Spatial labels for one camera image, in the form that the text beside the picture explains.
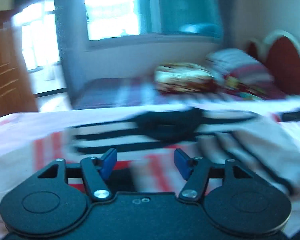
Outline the striped knit sweater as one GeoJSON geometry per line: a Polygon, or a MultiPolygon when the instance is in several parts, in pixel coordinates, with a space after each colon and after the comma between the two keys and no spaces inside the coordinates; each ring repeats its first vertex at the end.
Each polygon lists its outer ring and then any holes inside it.
{"type": "Polygon", "coordinates": [[[300,195],[300,124],[244,111],[147,112],[70,127],[34,144],[35,168],[62,158],[77,163],[117,150],[106,180],[111,191],[179,192],[185,180],[173,162],[181,149],[222,164],[238,161],[289,196],[300,195]]]}

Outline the red heart-shaped headboard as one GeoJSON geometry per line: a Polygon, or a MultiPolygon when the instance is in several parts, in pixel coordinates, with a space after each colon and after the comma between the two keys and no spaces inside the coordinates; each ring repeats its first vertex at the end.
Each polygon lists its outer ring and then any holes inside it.
{"type": "Polygon", "coordinates": [[[262,40],[251,38],[245,51],[265,65],[279,90],[300,96],[300,41],[295,36],[274,30],[262,40]]]}

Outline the white floral bed sheet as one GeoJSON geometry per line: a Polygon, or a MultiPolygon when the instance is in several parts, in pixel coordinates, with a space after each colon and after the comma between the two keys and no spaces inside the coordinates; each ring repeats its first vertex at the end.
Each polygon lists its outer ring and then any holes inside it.
{"type": "MultiPolygon", "coordinates": [[[[199,108],[208,111],[252,111],[260,115],[290,111],[300,108],[300,99],[270,100],[263,102],[219,102],[201,103],[199,108]]],[[[66,151],[70,149],[68,127],[87,124],[89,121],[109,121],[115,118],[127,118],[145,110],[164,112],[184,110],[185,105],[153,105],[142,107],[117,107],[86,109],[77,111],[46,113],[15,113],[0,118],[0,200],[21,183],[26,175],[32,175],[44,164],[56,158],[74,160],[66,151]]],[[[281,124],[286,133],[292,136],[300,147],[300,122],[281,124]]],[[[185,181],[172,167],[172,148],[150,150],[146,153],[127,153],[119,155],[119,169],[131,168],[132,182],[136,189],[143,192],[174,191],[179,193],[185,181]]],[[[292,216],[285,232],[292,236],[300,229],[300,194],[293,199],[292,216]]],[[[0,239],[7,235],[0,217],[0,239]]]]}

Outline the striped pillow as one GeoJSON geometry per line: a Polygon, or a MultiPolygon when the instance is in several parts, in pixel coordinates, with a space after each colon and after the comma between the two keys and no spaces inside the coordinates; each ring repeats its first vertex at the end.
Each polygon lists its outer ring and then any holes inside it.
{"type": "Polygon", "coordinates": [[[209,53],[206,63],[219,87],[229,94],[266,100],[285,98],[265,65],[242,50],[230,48],[209,53]]]}

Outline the brown wooden door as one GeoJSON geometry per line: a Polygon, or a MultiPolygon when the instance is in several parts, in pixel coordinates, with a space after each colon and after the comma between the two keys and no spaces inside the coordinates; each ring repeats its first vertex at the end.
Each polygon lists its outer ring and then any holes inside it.
{"type": "Polygon", "coordinates": [[[13,23],[17,10],[0,11],[0,117],[38,112],[21,49],[21,28],[13,23]]]}

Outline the purple striped mattress cover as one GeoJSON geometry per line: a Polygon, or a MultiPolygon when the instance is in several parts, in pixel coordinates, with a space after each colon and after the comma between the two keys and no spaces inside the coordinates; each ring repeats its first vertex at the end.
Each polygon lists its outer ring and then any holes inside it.
{"type": "Polygon", "coordinates": [[[72,108],[92,109],[163,105],[168,102],[155,88],[150,76],[105,78],[88,83],[74,100],[72,108]]]}

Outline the folded patterned blanket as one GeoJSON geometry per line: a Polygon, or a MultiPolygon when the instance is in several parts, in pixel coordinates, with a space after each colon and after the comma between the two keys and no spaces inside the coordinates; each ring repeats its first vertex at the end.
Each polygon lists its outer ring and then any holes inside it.
{"type": "Polygon", "coordinates": [[[194,63],[163,63],[155,68],[154,82],[161,94],[209,93],[217,90],[214,75],[194,63]]]}

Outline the grey curtain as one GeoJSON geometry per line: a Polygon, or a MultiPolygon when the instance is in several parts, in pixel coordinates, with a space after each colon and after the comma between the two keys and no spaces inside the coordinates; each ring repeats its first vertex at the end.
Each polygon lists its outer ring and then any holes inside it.
{"type": "Polygon", "coordinates": [[[81,97],[87,78],[84,54],[88,41],[84,0],[55,0],[59,56],[70,103],[81,97]]]}

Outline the window with teal curtain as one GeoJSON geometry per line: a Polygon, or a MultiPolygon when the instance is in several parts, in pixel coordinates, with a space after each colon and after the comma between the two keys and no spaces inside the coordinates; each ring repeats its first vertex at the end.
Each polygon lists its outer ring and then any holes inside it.
{"type": "Polygon", "coordinates": [[[84,0],[89,46],[220,41],[217,0],[84,0]]]}

